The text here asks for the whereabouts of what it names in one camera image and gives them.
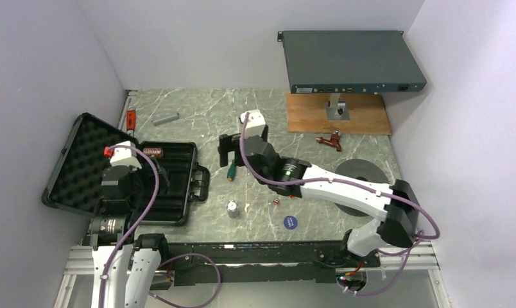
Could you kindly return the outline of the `orange black poker chip stack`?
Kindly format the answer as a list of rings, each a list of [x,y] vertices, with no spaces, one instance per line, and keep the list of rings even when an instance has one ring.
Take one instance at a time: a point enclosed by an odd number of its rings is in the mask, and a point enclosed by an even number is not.
[[[163,149],[160,147],[145,147],[142,151],[149,157],[160,158],[164,155]]]

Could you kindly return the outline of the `blue tan poker chip stack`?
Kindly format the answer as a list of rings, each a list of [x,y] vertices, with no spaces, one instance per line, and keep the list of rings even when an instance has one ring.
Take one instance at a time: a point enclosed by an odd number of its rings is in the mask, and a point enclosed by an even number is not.
[[[236,218],[239,215],[238,204],[234,200],[227,203],[227,214],[229,218]]]

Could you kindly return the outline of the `black poker set case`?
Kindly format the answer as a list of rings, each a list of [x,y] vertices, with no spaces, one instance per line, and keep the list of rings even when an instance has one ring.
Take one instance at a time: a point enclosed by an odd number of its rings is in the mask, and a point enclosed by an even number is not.
[[[73,123],[53,169],[42,202],[48,207],[87,216],[140,215],[154,190],[152,165],[139,155],[139,167],[111,165],[107,146],[125,142],[141,151],[157,149],[152,157],[159,170],[159,191],[143,219],[145,223],[183,225],[192,203],[209,195],[210,173],[197,161],[193,142],[139,142],[89,113]]]

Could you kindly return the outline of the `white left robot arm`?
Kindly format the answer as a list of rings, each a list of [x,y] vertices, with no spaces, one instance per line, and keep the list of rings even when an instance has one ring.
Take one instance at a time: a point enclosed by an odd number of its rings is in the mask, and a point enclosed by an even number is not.
[[[165,182],[165,171],[156,161],[141,169],[104,170],[99,214],[87,234],[94,263],[92,307],[145,306],[155,270],[169,264],[171,253],[164,235],[136,237],[134,224],[144,212],[143,194]]]

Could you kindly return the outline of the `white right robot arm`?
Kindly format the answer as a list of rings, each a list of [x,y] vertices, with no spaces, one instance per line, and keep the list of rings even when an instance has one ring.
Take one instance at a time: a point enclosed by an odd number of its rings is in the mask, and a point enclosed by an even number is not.
[[[242,138],[220,135],[219,164],[228,164],[233,152],[238,166],[245,166],[257,181],[281,196],[315,198],[372,217],[371,222],[349,230],[343,238],[340,259],[355,266],[370,252],[390,244],[411,248],[417,240],[417,199],[410,184],[373,183],[338,175],[307,161],[280,156],[265,140],[265,133]]]

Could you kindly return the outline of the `grey metal bar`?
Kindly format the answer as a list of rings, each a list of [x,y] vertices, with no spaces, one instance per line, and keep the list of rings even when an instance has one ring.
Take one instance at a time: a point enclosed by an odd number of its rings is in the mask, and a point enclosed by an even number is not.
[[[162,117],[160,119],[153,120],[152,123],[154,126],[160,126],[163,124],[171,123],[173,121],[176,121],[180,118],[180,113],[177,112],[175,114],[171,114],[165,117]]]

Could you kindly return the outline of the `wooden board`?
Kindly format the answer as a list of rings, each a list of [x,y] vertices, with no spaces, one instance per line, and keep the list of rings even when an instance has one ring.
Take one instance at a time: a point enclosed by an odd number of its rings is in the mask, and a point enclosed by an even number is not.
[[[328,94],[286,94],[288,131],[291,133],[341,133],[391,135],[383,97],[378,94],[342,94],[347,107],[344,119],[329,119]]]

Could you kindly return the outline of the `blue dealer button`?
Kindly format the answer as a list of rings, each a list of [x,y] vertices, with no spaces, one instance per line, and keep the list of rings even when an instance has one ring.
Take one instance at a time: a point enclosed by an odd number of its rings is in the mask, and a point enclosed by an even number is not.
[[[283,225],[288,230],[294,230],[298,226],[298,220],[294,216],[286,216],[283,219]]]

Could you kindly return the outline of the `copper tap fitting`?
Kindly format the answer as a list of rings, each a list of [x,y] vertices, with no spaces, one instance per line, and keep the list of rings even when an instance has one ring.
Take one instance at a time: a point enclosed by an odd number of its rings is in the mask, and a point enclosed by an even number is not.
[[[325,139],[324,137],[317,137],[316,142],[318,144],[324,144],[326,146],[330,146],[334,148],[337,152],[342,152],[342,146],[340,144],[341,133],[339,131],[334,131],[329,139]]]

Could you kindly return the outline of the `grey metal stand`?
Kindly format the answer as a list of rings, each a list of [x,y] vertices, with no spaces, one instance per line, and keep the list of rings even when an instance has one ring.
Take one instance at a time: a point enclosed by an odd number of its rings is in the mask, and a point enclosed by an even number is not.
[[[330,121],[349,121],[348,105],[341,99],[340,93],[332,93],[325,104],[325,113]]]

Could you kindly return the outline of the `green handled screwdriver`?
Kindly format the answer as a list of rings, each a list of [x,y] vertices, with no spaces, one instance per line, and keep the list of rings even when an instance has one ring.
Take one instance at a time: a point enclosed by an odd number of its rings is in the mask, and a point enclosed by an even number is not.
[[[236,177],[237,164],[235,160],[232,160],[227,171],[227,180],[232,182]]]

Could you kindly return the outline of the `grey rack mount unit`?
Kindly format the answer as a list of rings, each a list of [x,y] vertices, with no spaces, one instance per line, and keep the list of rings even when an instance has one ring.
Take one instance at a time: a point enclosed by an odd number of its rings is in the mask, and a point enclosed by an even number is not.
[[[420,92],[426,77],[398,30],[285,30],[292,94]]]

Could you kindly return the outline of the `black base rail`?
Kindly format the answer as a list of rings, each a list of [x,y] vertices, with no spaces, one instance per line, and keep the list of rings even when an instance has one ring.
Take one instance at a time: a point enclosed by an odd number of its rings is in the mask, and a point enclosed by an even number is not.
[[[168,263],[157,274],[176,286],[311,280],[334,283],[337,275],[381,265],[379,254],[353,258],[341,241],[169,243]]]

